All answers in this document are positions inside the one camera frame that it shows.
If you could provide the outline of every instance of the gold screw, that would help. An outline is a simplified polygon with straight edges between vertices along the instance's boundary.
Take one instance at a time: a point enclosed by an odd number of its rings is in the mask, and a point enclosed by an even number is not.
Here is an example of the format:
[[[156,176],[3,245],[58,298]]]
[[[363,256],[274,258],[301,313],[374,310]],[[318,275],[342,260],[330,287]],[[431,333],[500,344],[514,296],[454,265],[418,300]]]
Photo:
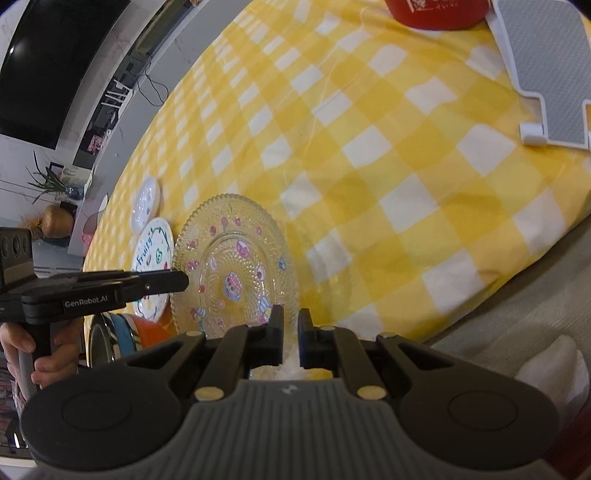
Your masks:
[[[357,396],[363,400],[381,400],[388,393],[377,385],[365,385],[357,390]]]
[[[223,390],[218,387],[201,387],[195,390],[194,395],[199,401],[216,401],[224,397]]]

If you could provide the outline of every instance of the plate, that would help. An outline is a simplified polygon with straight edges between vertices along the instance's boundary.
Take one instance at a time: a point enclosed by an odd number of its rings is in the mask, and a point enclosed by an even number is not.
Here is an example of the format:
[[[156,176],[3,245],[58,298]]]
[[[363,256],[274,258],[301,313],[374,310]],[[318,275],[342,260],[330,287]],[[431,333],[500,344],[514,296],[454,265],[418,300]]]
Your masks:
[[[131,229],[139,235],[160,208],[160,185],[154,177],[148,177],[138,190],[131,210]]]
[[[282,304],[285,349],[295,342],[296,272],[279,227],[252,200],[224,194],[197,208],[177,240],[173,268],[189,276],[187,290],[171,295],[180,333],[198,328],[218,338],[236,325],[266,323],[272,305]]]
[[[170,225],[163,218],[155,218],[139,237],[135,247],[131,270],[135,272],[150,272],[166,270],[172,264],[174,248],[173,232]],[[157,322],[162,316],[168,294],[150,295],[133,302],[134,313],[147,320]]]

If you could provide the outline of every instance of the white logo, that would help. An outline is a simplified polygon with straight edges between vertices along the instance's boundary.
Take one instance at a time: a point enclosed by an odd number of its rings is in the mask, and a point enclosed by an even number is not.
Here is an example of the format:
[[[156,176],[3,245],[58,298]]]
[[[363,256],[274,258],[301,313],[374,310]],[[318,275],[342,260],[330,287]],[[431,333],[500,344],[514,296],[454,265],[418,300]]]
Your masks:
[[[299,390],[299,388],[297,388],[295,385],[287,385],[286,387],[283,387],[281,389],[281,391],[285,394],[285,395],[291,395],[293,393],[296,393]]]
[[[66,307],[67,309],[72,308],[72,307],[81,307],[84,305],[93,305],[95,303],[101,303],[104,301],[109,300],[107,295],[103,295],[102,297],[94,297],[94,298],[88,298],[88,299],[80,299],[80,300],[74,300],[74,301],[69,301],[66,300],[66,302],[64,303],[64,307]]]

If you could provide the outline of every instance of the red fabric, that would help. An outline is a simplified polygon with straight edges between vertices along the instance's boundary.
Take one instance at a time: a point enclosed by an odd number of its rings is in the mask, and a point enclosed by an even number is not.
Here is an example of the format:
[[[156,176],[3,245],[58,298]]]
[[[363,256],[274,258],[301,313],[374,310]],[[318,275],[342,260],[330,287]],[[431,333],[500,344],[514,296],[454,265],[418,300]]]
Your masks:
[[[576,479],[591,465],[591,409],[563,430],[545,459],[567,480]]]
[[[386,0],[400,23],[423,30],[458,30],[482,20],[489,0]]]

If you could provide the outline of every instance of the red container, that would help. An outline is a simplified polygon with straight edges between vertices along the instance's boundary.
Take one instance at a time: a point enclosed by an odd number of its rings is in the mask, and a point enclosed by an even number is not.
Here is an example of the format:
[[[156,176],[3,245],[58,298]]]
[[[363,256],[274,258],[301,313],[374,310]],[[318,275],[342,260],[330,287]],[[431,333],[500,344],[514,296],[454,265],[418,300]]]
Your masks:
[[[392,16],[422,30],[459,30],[482,20],[489,0],[386,0]]]

